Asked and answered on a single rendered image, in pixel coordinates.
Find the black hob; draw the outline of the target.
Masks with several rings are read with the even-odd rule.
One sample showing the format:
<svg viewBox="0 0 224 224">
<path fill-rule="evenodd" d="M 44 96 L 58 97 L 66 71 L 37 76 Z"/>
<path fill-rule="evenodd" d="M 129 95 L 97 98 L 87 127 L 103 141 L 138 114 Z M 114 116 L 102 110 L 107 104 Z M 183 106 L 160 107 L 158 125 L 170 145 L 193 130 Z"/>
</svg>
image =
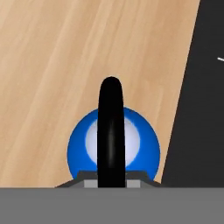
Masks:
<svg viewBox="0 0 224 224">
<path fill-rule="evenodd" d="M 224 0 L 200 0 L 162 183 L 224 187 Z"/>
</svg>

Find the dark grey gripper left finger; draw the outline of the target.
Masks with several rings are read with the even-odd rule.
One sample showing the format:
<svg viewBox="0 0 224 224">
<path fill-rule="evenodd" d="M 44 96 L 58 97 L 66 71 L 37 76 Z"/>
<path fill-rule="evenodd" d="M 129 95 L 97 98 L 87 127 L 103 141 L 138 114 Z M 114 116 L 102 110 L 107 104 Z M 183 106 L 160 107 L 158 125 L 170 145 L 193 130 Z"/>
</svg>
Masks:
<svg viewBox="0 0 224 224">
<path fill-rule="evenodd" d="M 98 176 L 96 171 L 79 171 L 77 177 L 69 180 L 58 188 L 97 188 L 98 187 Z"/>
</svg>

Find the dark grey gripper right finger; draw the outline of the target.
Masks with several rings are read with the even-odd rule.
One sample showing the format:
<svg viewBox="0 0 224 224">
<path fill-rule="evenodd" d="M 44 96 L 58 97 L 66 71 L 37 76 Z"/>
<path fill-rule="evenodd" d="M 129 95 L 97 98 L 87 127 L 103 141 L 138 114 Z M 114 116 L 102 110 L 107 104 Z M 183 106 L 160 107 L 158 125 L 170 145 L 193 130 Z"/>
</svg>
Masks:
<svg viewBox="0 0 224 224">
<path fill-rule="evenodd" d="M 161 184 L 149 179 L 144 171 L 127 171 L 125 174 L 127 188 L 152 188 L 160 187 Z"/>
</svg>

